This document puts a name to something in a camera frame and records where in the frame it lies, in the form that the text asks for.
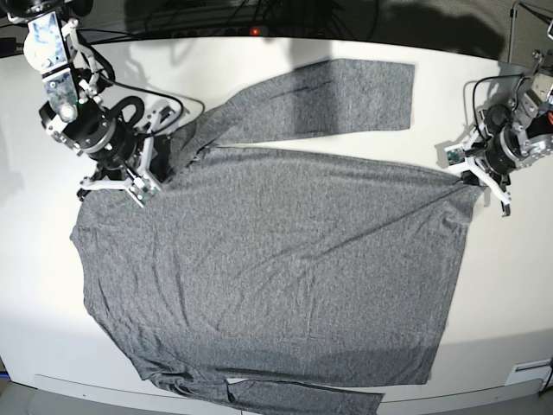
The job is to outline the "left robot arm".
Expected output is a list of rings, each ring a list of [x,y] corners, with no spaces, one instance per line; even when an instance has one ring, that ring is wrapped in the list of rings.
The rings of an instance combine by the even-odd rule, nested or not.
[[[527,73],[492,77],[514,79],[511,95],[475,112],[474,133],[461,145],[463,181],[487,186],[505,217],[511,214],[510,174],[552,154],[552,51],[535,50],[532,59]]]

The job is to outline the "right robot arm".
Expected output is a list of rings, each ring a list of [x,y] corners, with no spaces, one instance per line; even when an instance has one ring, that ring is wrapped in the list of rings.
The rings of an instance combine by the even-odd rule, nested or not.
[[[166,105],[146,113],[138,87],[113,107],[102,92],[117,86],[109,61],[79,32],[78,19],[69,15],[68,1],[3,1],[1,10],[28,34],[22,51],[41,76],[47,96],[39,110],[45,132],[76,155],[96,163],[92,176],[80,183],[77,196],[92,191],[126,192],[139,206],[162,189],[163,172],[156,153],[158,138],[166,138],[184,114],[184,106]]]

